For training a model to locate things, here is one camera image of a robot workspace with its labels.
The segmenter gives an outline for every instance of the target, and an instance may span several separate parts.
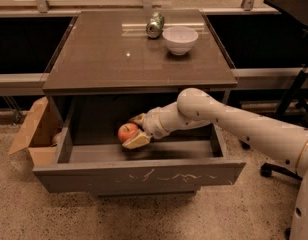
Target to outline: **bowl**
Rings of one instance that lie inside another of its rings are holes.
[[[175,55],[189,52],[195,45],[198,33],[191,28],[176,26],[163,31],[166,47]]]

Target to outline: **wooden drawer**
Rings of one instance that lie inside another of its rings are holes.
[[[49,192],[89,191],[100,196],[196,192],[234,184],[245,163],[228,157],[221,130],[177,131],[126,150],[116,132],[132,116],[165,106],[176,94],[74,96],[50,165],[34,173]]]

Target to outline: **floor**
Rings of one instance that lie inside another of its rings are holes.
[[[259,168],[274,162],[242,149],[223,131],[229,156],[246,166],[230,186],[202,187],[195,196],[102,199],[89,193],[51,194],[31,172],[27,151],[9,156],[20,124],[0,112],[0,239],[284,239],[300,186]]]

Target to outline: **red apple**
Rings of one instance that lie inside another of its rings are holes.
[[[123,124],[117,132],[118,139],[121,143],[124,143],[126,140],[132,137],[132,135],[138,130],[137,124],[126,123]]]

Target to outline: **soda can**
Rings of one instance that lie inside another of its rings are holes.
[[[164,16],[160,12],[154,12],[150,22],[146,25],[146,33],[150,38],[157,38],[163,32]]]

